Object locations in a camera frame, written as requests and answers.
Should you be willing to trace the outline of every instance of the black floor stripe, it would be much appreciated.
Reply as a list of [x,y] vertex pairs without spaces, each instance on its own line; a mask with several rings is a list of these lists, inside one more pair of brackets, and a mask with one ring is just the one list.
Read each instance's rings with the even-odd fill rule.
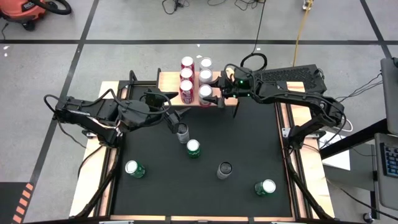
[[365,0],[361,0],[361,4],[362,4],[363,9],[365,10],[366,16],[367,16],[368,19],[369,19],[369,22],[371,23],[371,26],[372,26],[372,28],[373,28],[373,31],[374,31],[374,33],[375,33],[375,35],[376,35],[378,41],[380,41],[380,42],[382,43],[382,44],[381,44],[381,49],[383,49],[384,56],[387,57],[387,58],[391,58],[390,50],[388,49],[388,47],[387,47],[386,44],[383,44],[384,38],[383,38],[383,36],[381,35],[381,32],[380,32],[380,30],[379,30],[379,28],[378,28],[378,26],[377,26],[377,24],[376,24],[376,21],[375,21],[374,18],[373,18],[373,15],[372,15],[372,13],[371,13],[371,10],[369,9],[368,4],[366,3]]
[[[80,44],[82,40],[0,40],[1,44]],[[254,44],[255,40],[83,40],[83,44],[144,45],[144,44]],[[296,40],[258,40],[258,44],[295,45]],[[300,40],[300,45],[398,45],[398,40]]]
[[[83,50],[83,46],[84,46],[85,40],[87,38],[88,31],[90,29],[90,25],[93,22],[94,14],[95,14],[96,8],[98,6],[98,1],[99,0],[93,1],[93,5],[92,5],[90,13],[88,15],[85,28],[83,29],[83,33],[81,34],[80,40],[78,42],[78,46],[76,48],[75,55],[73,56],[72,64],[70,65],[68,75],[65,79],[65,83],[63,84],[60,98],[66,96],[68,93],[68,90],[70,88],[70,84],[71,84],[72,78],[75,74],[75,70],[76,70],[77,64],[79,62],[81,51]],[[49,130],[47,131],[47,134],[44,138],[44,142],[43,142],[42,148],[40,150],[39,157],[37,158],[36,165],[34,167],[32,176],[30,177],[30,182],[32,182],[34,185],[37,185],[37,181],[39,180],[40,173],[43,169],[45,158],[47,157],[47,153],[50,149],[51,140],[54,136],[56,127],[57,127],[57,122],[51,120]]]

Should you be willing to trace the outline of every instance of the yellow cable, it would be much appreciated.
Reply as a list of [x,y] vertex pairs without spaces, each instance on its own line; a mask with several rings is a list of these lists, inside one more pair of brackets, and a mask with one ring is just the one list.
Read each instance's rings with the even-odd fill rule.
[[297,39],[296,39],[296,46],[294,48],[293,67],[296,66],[297,47],[299,46],[299,40],[300,40],[300,36],[301,36],[301,31],[304,28],[304,24],[305,24],[305,21],[307,20],[308,12],[309,12],[311,6],[312,6],[312,0],[310,0],[310,2],[308,3],[308,6],[307,6],[307,8],[305,10],[304,17],[301,20],[300,29],[298,30]]

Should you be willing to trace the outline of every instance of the black keyboard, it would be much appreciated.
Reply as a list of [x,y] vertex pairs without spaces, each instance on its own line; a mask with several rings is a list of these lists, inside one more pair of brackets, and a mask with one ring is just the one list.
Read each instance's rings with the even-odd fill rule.
[[384,175],[398,178],[398,148],[384,145],[381,156]]

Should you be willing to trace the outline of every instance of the gray floor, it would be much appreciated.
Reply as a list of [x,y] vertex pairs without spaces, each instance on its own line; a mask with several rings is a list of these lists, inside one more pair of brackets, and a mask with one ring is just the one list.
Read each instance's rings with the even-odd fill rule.
[[[19,24],[4,31],[9,40],[20,44],[0,44],[0,181],[29,181],[47,133],[51,112],[42,101],[45,94],[59,95],[67,78],[77,44],[35,44],[28,40],[79,40],[93,2],[68,0],[70,16],[47,14],[37,30],[26,32]],[[104,80],[127,79],[133,69],[140,80],[155,80],[156,70],[176,71],[186,55],[211,57],[215,69],[226,63],[239,64],[253,49],[251,44],[200,44],[201,39],[250,39],[256,37],[261,7],[240,11],[234,0],[211,7],[205,0],[188,0],[189,7],[174,15],[164,13],[161,0],[99,0],[88,40],[198,40],[198,44],[116,45],[85,44],[81,51],[68,95],[94,100]],[[366,1],[386,40],[398,40],[398,2]],[[260,39],[295,40],[303,11],[302,2],[267,0]],[[170,10],[172,1],[166,3]],[[302,34],[303,40],[377,40],[359,0],[317,0]],[[294,45],[258,45],[268,57],[268,68],[292,65]],[[398,46],[388,46],[398,55]],[[315,63],[325,73],[329,96],[345,96],[365,84],[380,71],[384,53],[378,45],[300,45],[297,65]],[[252,59],[246,66],[256,68]],[[382,87],[378,86],[344,103],[354,132],[385,117]],[[86,139],[81,128],[65,129],[79,141]],[[57,128],[37,182],[25,222],[67,218],[77,169],[83,157],[79,148]],[[369,203],[369,192],[343,186]],[[329,186],[336,217],[361,221],[367,208]],[[395,216],[397,211],[383,209]],[[382,217],[381,223],[393,223]]]

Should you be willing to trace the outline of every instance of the can top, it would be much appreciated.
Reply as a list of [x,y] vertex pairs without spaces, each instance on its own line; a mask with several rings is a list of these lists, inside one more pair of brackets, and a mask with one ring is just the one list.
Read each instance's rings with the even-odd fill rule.
[[201,60],[200,64],[203,67],[210,67],[211,66],[211,59],[210,58],[204,58]]
[[194,139],[189,140],[189,142],[187,143],[187,149],[189,151],[198,150],[199,149],[199,142],[194,140]]
[[220,171],[223,174],[230,174],[232,172],[232,165],[229,162],[223,162],[220,164]]
[[186,57],[182,58],[181,64],[184,65],[184,66],[192,65],[193,64],[193,59],[191,57],[189,57],[189,56],[186,56]]
[[209,85],[202,85],[199,88],[199,95],[201,97],[210,96],[212,93],[213,93],[213,90],[211,89],[211,87]]
[[209,69],[203,69],[200,72],[200,78],[208,79],[212,76],[212,73]]
[[190,78],[190,77],[192,77],[192,75],[193,75],[193,72],[189,68],[183,68],[181,70],[181,76],[184,78]]
[[187,131],[188,131],[188,126],[184,123],[180,123],[178,126],[178,133],[183,134],[186,133]]
[[180,88],[181,88],[183,91],[191,90],[192,87],[193,87],[193,85],[192,85],[192,82],[191,82],[190,80],[184,80],[184,81],[182,81],[181,84],[180,84]]
[[262,183],[262,188],[267,192],[267,193],[273,193],[276,189],[276,184],[273,180],[267,179]]
[[138,167],[138,164],[136,161],[129,161],[126,163],[125,169],[128,174],[132,174],[137,170],[137,167]]

